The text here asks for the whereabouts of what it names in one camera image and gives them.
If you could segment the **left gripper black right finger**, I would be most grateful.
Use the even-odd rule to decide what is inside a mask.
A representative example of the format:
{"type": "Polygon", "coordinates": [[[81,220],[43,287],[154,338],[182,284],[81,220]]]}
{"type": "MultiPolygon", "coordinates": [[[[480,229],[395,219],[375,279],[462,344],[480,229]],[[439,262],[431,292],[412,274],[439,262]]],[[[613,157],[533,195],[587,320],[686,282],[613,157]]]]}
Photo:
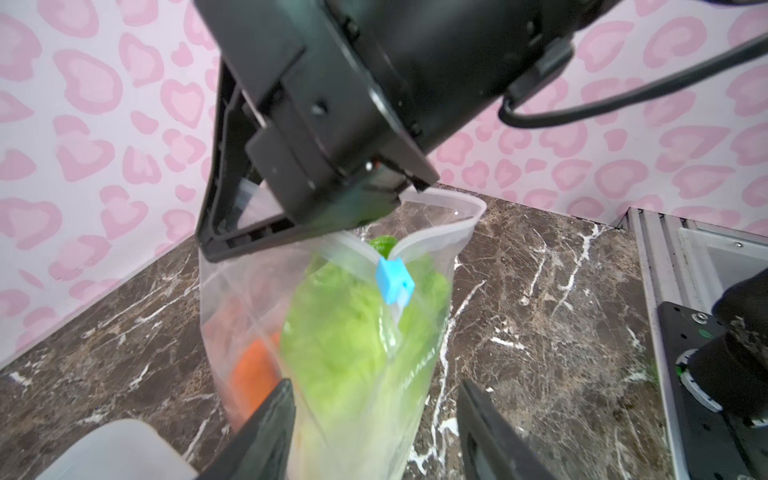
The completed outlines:
{"type": "Polygon", "coordinates": [[[490,396],[469,379],[459,387],[457,423],[465,479],[555,480],[490,396]]]}

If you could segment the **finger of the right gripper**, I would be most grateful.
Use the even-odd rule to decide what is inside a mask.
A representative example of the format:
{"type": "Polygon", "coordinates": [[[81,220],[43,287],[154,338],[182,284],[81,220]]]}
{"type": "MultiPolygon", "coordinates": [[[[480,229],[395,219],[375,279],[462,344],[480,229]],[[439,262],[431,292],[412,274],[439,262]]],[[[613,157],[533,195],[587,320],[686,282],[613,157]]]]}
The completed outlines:
{"type": "Polygon", "coordinates": [[[211,170],[195,232],[201,255],[218,263],[336,230],[333,224],[301,221],[283,206],[240,227],[245,209],[236,200],[244,180],[265,180],[276,200],[311,191],[286,138],[273,124],[256,125],[246,92],[220,60],[211,170]]]}

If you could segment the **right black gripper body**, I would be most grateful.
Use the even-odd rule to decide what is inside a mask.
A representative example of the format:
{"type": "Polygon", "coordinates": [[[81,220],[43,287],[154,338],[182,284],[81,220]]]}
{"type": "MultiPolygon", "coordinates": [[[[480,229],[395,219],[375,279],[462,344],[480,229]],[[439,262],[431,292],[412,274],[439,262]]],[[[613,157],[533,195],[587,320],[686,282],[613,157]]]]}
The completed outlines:
{"type": "Polygon", "coordinates": [[[438,180],[428,153],[557,77],[609,1],[199,1],[221,53],[203,218],[266,182],[275,227],[356,227],[438,180]]]}

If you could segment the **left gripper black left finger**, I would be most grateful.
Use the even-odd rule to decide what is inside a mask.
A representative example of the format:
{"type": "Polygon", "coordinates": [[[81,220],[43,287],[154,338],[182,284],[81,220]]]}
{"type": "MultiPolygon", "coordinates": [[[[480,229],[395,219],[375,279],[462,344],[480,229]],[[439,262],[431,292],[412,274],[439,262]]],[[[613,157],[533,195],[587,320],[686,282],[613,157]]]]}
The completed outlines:
{"type": "Polygon", "coordinates": [[[196,479],[286,479],[295,418],[292,382],[282,379],[196,479]]]}

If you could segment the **orange carrot toy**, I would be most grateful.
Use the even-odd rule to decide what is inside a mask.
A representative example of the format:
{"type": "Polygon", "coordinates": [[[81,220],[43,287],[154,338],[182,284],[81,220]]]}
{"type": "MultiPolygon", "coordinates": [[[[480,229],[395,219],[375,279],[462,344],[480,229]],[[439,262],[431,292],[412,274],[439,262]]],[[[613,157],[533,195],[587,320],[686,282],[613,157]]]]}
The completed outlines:
{"type": "Polygon", "coordinates": [[[239,423],[248,420],[281,381],[270,352],[275,341],[279,341],[278,334],[268,340],[254,340],[231,372],[230,386],[239,423]]]}

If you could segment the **green lettuce toy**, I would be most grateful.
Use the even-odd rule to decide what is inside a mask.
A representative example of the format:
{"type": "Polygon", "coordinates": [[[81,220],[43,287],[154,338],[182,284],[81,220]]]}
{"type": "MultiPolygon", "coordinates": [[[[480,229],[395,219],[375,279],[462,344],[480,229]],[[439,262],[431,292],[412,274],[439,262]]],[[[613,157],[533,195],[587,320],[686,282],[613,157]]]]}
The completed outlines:
{"type": "Polygon", "coordinates": [[[376,284],[379,253],[351,236],[286,248],[301,270],[279,358],[297,396],[292,479],[399,479],[447,327],[459,247],[404,238],[415,289],[394,315],[376,284]]]}

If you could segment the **white perforated plastic basket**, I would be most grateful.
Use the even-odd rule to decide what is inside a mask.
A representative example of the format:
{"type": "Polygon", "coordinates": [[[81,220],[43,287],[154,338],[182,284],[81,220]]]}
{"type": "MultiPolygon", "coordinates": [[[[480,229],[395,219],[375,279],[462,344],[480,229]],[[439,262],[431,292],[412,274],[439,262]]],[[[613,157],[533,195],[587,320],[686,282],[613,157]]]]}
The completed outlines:
{"type": "Polygon", "coordinates": [[[69,447],[40,479],[195,479],[198,472],[150,425],[110,422],[69,447]]]}

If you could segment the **clear zip top bag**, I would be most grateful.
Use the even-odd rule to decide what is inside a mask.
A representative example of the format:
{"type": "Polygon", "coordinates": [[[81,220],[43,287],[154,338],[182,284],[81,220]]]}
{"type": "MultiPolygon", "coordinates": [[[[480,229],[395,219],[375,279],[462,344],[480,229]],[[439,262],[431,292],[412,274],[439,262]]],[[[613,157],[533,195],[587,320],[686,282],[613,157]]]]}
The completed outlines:
{"type": "Polygon", "coordinates": [[[486,211],[466,193],[407,190],[354,232],[200,263],[200,327],[243,446],[271,391],[250,478],[399,479],[450,329],[455,264],[486,211]]]}

